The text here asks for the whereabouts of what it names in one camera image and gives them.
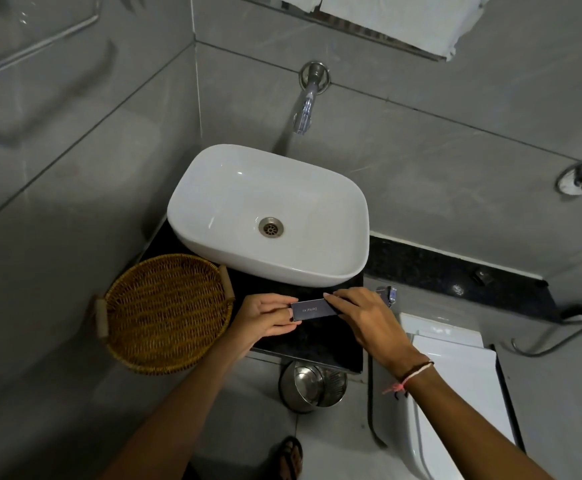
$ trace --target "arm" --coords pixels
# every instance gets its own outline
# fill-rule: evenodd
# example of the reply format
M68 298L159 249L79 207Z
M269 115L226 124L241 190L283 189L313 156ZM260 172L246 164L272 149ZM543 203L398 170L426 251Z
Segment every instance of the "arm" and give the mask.
M295 330L290 303L277 294L247 296L228 331L128 440L100 480L180 480L226 374L262 337Z
M360 345L396 378L428 362L377 293L351 288L325 294L324 298L345 313L340 316L351 325ZM457 395L435 367L409 380L406 389L465 479L550 480L543 469Z

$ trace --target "towel rack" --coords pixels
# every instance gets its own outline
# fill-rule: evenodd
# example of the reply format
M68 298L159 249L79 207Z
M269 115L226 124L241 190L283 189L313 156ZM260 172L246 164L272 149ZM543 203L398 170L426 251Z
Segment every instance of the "towel rack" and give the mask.
M74 33L77 33L87 27L90 27L100 19L101 10L102 10L102 0L95 0L93 4L93 14L86 20L78 22L67 29L56 32L55 34L46 37L43 40L33 42L32 44L24 48L18 49L15 52L12 52L9 55L2 57L0 59L0 71L23 61L24 59L30 57L31 55L35 55L41 52L42 50L53 45L58 40L67 38L73 35Z

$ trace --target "white ceramic sink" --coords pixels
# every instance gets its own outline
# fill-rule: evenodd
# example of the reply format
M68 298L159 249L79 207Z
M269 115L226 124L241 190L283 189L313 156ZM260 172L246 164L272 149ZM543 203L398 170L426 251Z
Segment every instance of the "white ceramic sink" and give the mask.
M281 222L277 237L260 231L267 217ZM294 285L344 282L368 257L368 209L357 185L245 146L218 144L199 153L171 196L167 218L200 256Z

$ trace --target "wooden handle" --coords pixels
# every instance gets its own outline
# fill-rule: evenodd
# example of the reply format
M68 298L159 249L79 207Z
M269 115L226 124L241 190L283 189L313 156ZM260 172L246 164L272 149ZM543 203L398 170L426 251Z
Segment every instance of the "wooden handle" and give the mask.
M99 339L106 339L109 336L107 300L104 298L97 298L95 300L95 326Z
M224 296L226 299L235 299L233 286L231 285L231 278L229 278L229 271L226 266L220 266L220 281L222 281L222 288L224 288Z

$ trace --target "stainless steel bucket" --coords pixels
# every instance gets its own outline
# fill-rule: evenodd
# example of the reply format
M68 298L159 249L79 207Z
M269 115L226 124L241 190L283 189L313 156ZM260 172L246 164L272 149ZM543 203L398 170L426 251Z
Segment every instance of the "stainless steel bucket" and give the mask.
M346 373L291 362L278 382L282 402L295 413L310 413L339 403L346 392Z

